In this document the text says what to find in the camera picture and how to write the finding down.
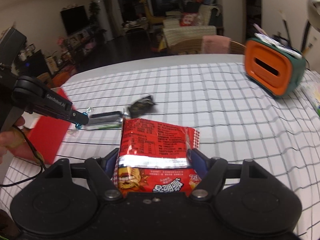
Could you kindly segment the person's left hand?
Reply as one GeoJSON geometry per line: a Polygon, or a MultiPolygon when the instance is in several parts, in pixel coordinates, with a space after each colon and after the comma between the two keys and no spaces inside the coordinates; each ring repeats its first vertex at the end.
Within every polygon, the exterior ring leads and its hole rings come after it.
{"type": "Polygon", "coordinates": [[[24,143],[24,136],[18,129],[12,127],[6,132],[1,132],[1,152],[0,159],[3,162],[3,156],[6,155],[8,150],[14,150],[24,143]]]}

